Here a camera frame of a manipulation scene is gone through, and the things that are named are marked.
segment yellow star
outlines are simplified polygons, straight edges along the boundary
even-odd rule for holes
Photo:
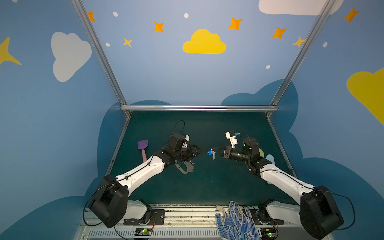
[[[301,47],[301,44],[302,44],[304,41],[305,41],[305,39],[304,39],[304,40],[301,40],[301,37],[299,36],[299,40],[298,40],[296,43],[292,44],[292,46],[293,46],[293,45],[298,45],[299,48],[300,48],[300,47]]]
[[[232,23],[229,26],[228,30],[236,29],[238,31],[239,30],[239,24],[241,23],[241,21],[243,21],[243,20],[242,19],[236,20],[236,19],[232,18]]]
[[[17,61],[16,58],[12,57],[9,54],[8,45],[9,45],[9,37],[6,38],[2,44],[0,44],[0,65],[5,61],[11,61],[13,63],[21,65],[21,63]]]
[[[125,38],[124,38],[124,40],[125,40],[125,43],[123,44],[123,45],[129,45],[131,48],[132,48],[132,46],[131,46],[131,42],[132,42],[132,40],[126,40]]]
[[[360,12],[358,11],[355,11],[354,8],[352,8],[352,10],[349,12],[349,14],[344,18],[344,20],[348,20],[349,23],[352,22],[352,19],[357,15],[359,14]]]
[[[163,33],[163,25],[164,23],[157,23],[155,22],[155,31],[161,31]]]
[[[284,33],[286,30],[287,30],[287,28],[286,28],[286,29],[280,29],[280,28],[277,28],[277,29],[276,29],[276,33],[275,33],[275,35],[274,35],[272,38],[280,38],[280,39],[281,39],[281,37],[283,36],[283,33]]]

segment painted wall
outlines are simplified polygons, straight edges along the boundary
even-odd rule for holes
[[[345,0],[271,116],[298,177],[351,198],[355,225],[335,239],[381,239],[364,226],[384,217],[384,3]],[[344,227],[347,200],[336,197]]]
[[[83,2],[128,104],[269,105],[325,0]]]
[[[0,3],[0,239],[72,239],[125,115],[69,0]]]

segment orange star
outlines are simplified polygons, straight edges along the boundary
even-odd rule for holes
[[[280,28],[277,28],[276,29],[276,33],[275,35],[272,37],[272,38],[280,38],[283,36],[283,33],[287,30],[288,28],[286,29],[280,29]]]
[[[232,23],[229,26],[228,30],[236,29],[238,31],[239,30],[239,24],[241,23],[241,21],[243,21],[243,20],[242,19],[236,20],[236,19],[232,18]]]
[[[352,10],[349,12],[349,14],[344,18],[344,20],[348,20],[349,23],[352,22],[352,19],[357,15],[359,14],[360,12],[358,11],[355,11],[354,8],[352,8]]]
[[[95,19],[93,18],[93,12],[88,13],[89,20],[96,22]]]
[[[164,23],[157,23],[155,22],[155,31],[161,31],[163,33],[163,25]]]

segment mounting plate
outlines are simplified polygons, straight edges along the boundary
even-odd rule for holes
[[[147,226],[153,225],[154,219],[156,220],[156,225],[164,225],[164,213],[164,209],[153,209],[151,213],[151,218],[149,219],[149,223],[147,224]],[[124,225],[139,226],[141,224],[139,224],[137,219],[132,218],[124,219]]]

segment dark blue cloud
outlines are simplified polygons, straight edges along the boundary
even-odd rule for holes
[[[356,239],[356,233],[361,232],[367,222],[384,217],[384,208],[380,207],[384,205],[384,199],[369,183],[344,165],[324,158],[303,158],[298,141],[289,132],[296,119],[298,103],[296,88],[291,83],[280,100],[279,110],[271,115],[273,126],[300,180],[315,186],[323,185],[352,200],[356,211],[354,226],[347,230],[334,231],[332,235],[338,240]],[[345,198],[334,198],[344,218],[343,227],[346,227],[353,220],[351,205]],[[382,233],[380,230],[370,231],[368,235],[361,234],[358,238],[381,239]]]
[[[159,101],[159,100],[144,100],[144,101],[132,103],[131,105],[172,105],[172,104]]]
[[[283,80],[274,81],[255,94],[236,93],[226,97],[221,105],[223,106],[267,106],[271,103]]]
[[[79,227],[85,201],[97,189],[107,171],[125,120],[126,115],[121,111],[120,103],[113,104],[105,113],[98,139],[98,177],[88,187],[85,196],[64,197],[35,209],[0,234],[0,240],[73,239]],[[71,176],[68,176],[68,183],[71,183],[70,178]]]

